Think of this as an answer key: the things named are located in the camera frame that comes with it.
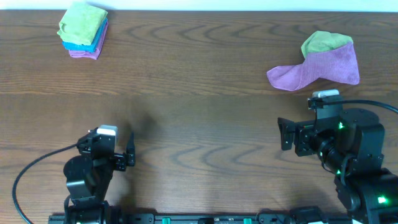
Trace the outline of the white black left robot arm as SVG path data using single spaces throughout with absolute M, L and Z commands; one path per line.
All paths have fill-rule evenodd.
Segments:
M 124 172 L 135 166 L 134 134 L 131 133 L 123 153 L 116 153 L 118 128 L 101 125 L 81 137 L 76 148 L 79 155 L 63 168 L 70 193 L 64 201 L 64 223 L 126 223 L 119 208 L 105 200 L 114 171 Z

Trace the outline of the light green cloth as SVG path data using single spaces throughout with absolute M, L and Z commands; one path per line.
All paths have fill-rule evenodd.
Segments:
M 59 22 L 57 34 L 64 42 L 91 45 L 108 12 L 85 2 L 74 2 Z

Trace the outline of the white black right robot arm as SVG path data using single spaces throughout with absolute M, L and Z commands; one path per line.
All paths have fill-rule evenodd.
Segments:
M 361 223 L 397 223 L 397 176 L 382 167 L 385 129 L 372 111 L 314 106 L 316 118 L 278 118 L 282 150 L 317 155 L 335 176 L 339 201 Z

